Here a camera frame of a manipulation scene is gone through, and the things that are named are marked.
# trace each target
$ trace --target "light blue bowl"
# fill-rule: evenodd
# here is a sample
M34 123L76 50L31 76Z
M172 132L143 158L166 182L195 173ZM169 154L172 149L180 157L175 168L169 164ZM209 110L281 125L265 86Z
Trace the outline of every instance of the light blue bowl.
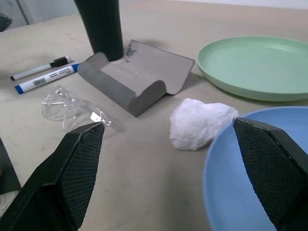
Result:
M308 153L308 107L276 107L242 117L282 128ZM213 231L276 231L247 176L231 125L210 146L203 193Z

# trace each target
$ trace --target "white tissue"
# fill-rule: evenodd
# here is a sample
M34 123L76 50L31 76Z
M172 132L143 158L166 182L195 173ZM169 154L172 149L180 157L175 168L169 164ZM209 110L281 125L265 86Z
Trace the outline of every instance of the white tissue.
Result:
M171 142L180 150L197 150L213 140L237 116L235 108L222 103L185 99L170 117Z

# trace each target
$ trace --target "beige table surface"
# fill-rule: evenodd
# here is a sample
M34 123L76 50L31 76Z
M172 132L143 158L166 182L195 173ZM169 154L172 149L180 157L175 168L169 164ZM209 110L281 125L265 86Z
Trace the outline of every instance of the beige table surface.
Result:
M135 39L195 58L205 44L225 37L271 35L308 42L308 12L167 0L121 5L125 45ZM198 77L196 67L183 91L166 96L134 118L78 74L23 95L9 76L64 55L76 62L92 55L79 16L0 34L0 136L22 184L63 138L61 122L41 115L52 86L62 85L103 107L124 131L104 135L96 185L81 231L209 231L202 194L206 149L181 152L169 141L169 117L185 98L225 103L241 114L276 105L234 97Z

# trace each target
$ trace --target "light green plate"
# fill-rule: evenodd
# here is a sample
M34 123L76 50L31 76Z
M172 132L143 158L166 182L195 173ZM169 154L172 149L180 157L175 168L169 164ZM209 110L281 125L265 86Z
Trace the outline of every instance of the light green plate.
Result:
M246 98L308 98L308 44L278 37L226 38L203 47L197 63L217 87Z

